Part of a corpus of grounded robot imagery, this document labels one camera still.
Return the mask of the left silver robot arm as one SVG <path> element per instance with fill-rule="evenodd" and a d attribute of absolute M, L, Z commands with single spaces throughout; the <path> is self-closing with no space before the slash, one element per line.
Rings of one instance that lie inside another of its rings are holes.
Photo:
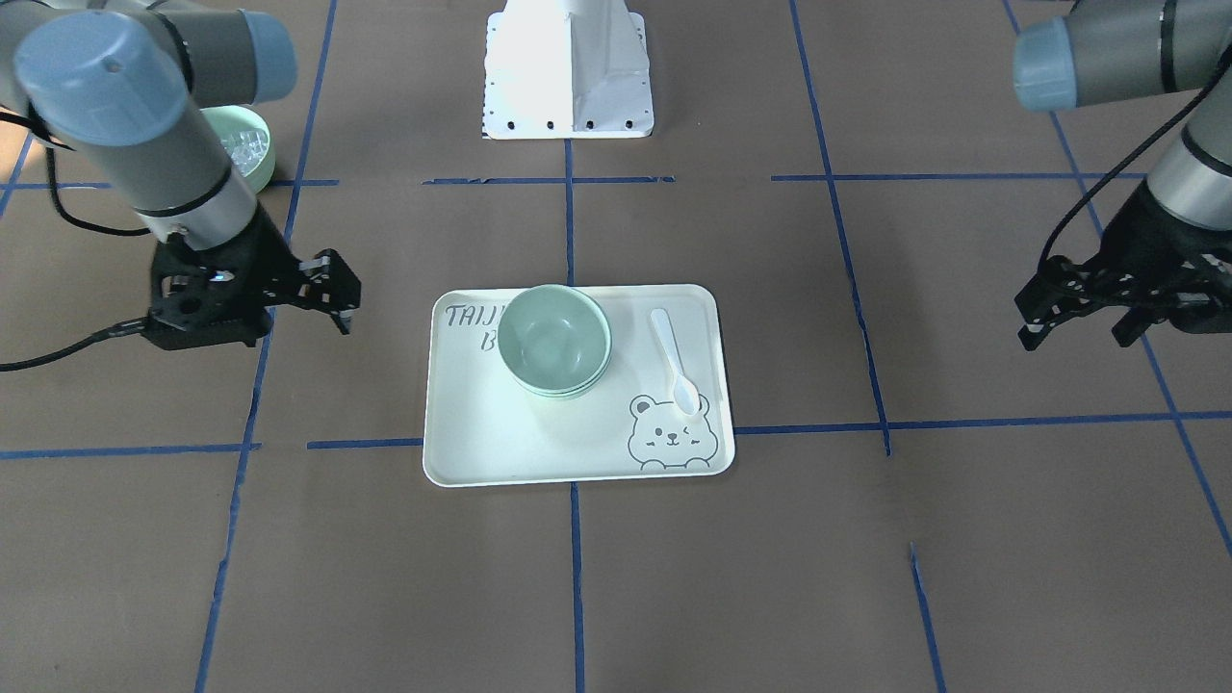
<path fill-rule="evenodd" d="M 1014 90 L 1035 113 L 1193 92 L 1136 146 L 1141 155 L 1178 129 L 1090 259 L 1053 253 L 1083 202 L 1044 242 L 1036 271 L 1014 298 L 1026 350 L 1066 321 L 1110 307 L 1125 308 L 1112 327 L 1121 346 L 1165 322 L 1189 334 L 1230 332 L 1230 22 L 1227 1 L 1077 1 L 1069 14 L 1019 35 Z"/>

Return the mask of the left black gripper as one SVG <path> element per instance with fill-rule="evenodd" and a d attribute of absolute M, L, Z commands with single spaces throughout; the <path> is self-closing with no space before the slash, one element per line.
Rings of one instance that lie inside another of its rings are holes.
<path fill-rule="evenodd" d="M 1230 231 L 1174 215 L 1140 182 L 1090 259 L 1051 256 L 1016 293 L 1024 349 L 1039 350 L 1079 298 L 1165 313 L 1228 313 Z"/>

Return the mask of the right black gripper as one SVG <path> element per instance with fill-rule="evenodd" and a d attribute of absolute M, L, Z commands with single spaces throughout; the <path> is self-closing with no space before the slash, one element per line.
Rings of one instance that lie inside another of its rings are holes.
<path fill-rule="evenodd" d="M 306 263 L 291 253 L 269 212 L 257 205 L 232 240 L 208 249 L 188 245 L 188 233 L 172 232 L 158 245 L 150 269 L 153 298 L 172 293 L 212 295 L 218 302 L 246 298 L 262 307 L 294 305 L 322 311 L 342 335 L 352 332 L 362 282 L 342 254 L 331 248 Z"/>

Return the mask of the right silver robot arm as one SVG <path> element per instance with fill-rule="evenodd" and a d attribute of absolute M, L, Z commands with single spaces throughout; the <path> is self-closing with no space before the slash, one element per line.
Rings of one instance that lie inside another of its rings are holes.
<path fill-rule="evenodd" d="M 87 158 L 156 238 L 148 321 L 191 342 L 256 342 L 277 305 L 350 332 L 355 273 L 334 250 L 296 259 L 205 117 L 286 97 L 297 73 L 272 14 L 2 4 L 2 106 Z"/>

